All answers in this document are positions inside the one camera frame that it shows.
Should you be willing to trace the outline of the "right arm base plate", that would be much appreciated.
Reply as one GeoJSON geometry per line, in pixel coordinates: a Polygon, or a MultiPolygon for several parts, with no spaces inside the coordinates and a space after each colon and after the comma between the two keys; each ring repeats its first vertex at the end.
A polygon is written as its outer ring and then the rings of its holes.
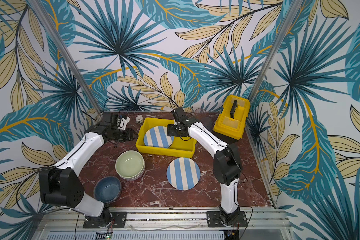
{"type": "Polygon", "coordinates": [[[244,211],[236,211],[230,214],[220,211],[208,211],[206,215],[209,228],[247,227],[249,224],[249,217],[246,216],[244,211]]]}

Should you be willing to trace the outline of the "dark blue bowl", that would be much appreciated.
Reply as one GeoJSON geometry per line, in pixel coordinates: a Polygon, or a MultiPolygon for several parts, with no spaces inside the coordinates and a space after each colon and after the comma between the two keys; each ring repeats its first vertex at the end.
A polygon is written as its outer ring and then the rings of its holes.
{"type": "Polygon", "coordinates": [[[122,192],[122,185],[114,176],[104,177],[94,187],[94,198],[104,204],[110,204],[117,200],[122,192]]]}

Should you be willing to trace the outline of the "light green bowl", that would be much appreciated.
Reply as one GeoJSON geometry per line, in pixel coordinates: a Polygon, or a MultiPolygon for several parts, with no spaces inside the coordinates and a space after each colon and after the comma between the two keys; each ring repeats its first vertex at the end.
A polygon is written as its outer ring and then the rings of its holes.
{"type": "Polygon", "coordinates": [[[145,160],[137,151],[126,151],[122,153],[115,163],[117,174],[127,181],[139,179],[144,174],[145,168],[145,160]]]}

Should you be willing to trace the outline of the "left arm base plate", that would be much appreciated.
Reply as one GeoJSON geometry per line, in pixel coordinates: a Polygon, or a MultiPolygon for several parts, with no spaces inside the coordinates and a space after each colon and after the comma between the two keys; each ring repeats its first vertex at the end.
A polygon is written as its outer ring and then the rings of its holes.
{"type": "Polygon", "coordinates": [[[85,217],[84,229],[123,229],[127,212],[110,212],[99,217],[85,217]]]}

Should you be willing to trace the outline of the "blue white striped plate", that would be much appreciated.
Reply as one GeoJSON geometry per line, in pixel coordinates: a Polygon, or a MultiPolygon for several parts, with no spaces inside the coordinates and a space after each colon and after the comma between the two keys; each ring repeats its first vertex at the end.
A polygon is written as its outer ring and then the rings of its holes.
{"type": "Polygon", "coordinates": [[[168,136],[168,128],[156,126],[149,129],[144,136],[144,144],[148,147],[168,149],[174,142],[174,136],[168,136]]]}

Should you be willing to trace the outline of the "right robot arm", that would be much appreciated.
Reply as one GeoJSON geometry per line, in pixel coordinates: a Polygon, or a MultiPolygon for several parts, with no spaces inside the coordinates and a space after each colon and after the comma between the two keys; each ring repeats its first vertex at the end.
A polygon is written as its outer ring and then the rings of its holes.
{"type": "Polygon", "coordinates": [[[168,125],[168,136],[190,137],[201,144],[213,157],[213,173],[221,186],[219,216],[211,218],[223,226],[233,226],[238,222],[241,210],[238,203],[238,183],[242,173],[242,163],[238,147],[227,144],[213,135],[195,117],[188,116],[183,108],[171,111],[174,123],[168,125]]]}

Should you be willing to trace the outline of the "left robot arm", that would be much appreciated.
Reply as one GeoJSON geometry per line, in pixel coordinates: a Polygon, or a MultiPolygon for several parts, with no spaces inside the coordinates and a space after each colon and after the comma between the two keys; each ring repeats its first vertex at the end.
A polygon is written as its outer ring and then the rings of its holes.
{"type": "Polygon", "coordinates": [[[39,172],[41,201],[72,209],[101,227],[109,224],[109,206],[86,194],[79,175],[92,155],[107,141],[122,143],[134,139],[137,133],[127,127],[129,122],[127,116],[104,112],[101,120],[85,131],[80,142],[65,157],[39,172]]]}

